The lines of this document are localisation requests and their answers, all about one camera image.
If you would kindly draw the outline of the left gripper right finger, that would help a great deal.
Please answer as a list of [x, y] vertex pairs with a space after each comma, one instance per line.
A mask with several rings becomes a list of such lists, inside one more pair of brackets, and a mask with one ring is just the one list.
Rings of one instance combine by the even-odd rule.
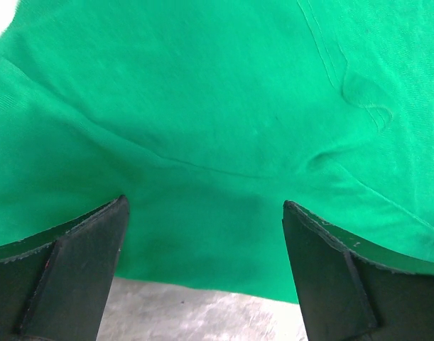
[[343, 230], [291, 201], [283, 233], [309, 340], [434, 340], [434, 263]]

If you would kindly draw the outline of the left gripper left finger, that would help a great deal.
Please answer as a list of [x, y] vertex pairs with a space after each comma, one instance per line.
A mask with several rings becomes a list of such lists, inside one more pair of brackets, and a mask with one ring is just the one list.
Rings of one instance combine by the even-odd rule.
[[0, 246], [0, 340], [96, 340], [128, 222], [122, 195]]

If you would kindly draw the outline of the green t shirt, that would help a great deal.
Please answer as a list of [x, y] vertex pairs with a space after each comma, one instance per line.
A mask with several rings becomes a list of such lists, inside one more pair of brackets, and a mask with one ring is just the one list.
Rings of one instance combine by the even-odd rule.
[[434, 262], [434, 1], [20, 1], [0, 245], [128, 197], [118, 275], [296, 302], [296, 202]]

